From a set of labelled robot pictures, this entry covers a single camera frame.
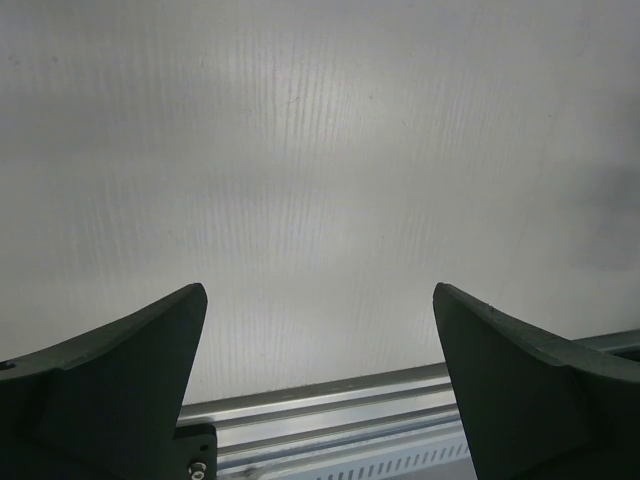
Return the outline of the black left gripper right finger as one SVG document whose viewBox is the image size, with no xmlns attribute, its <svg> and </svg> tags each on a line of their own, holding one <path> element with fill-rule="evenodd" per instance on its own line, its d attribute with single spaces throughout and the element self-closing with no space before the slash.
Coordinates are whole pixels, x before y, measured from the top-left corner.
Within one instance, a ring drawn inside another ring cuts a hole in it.
<svg viewBox="0 0 640 480">
<path fill-rule="evenodd" d="M 478 478 L 638 478 L 638 331 L 568 340 L 445 283 L 433 309 Z"/>
</svg>

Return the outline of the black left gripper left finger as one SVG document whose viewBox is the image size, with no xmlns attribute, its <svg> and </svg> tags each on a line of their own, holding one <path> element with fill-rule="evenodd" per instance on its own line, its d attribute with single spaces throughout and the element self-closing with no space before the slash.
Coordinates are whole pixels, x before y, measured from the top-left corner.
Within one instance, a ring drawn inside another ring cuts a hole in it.
<svg viewBox="0 0 640 480">
<path fill-rule="evenodd" d="M 4 479 L 174 479 L 172 441 L 207 295 L 149 306 L 1 364 Z"/>
</svg>

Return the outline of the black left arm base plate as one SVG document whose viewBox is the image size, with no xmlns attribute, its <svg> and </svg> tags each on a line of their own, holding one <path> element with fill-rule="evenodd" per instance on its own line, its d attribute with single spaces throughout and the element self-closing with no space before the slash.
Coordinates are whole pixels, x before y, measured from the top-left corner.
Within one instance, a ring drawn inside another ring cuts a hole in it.
<svg viewBox="0 0 640 480">
<path fill-rule="evenodd" d="M 217 431 L 212 424 L 177 427 L 172 447 L 174 479 L 217 478 Z"/>
</svg>

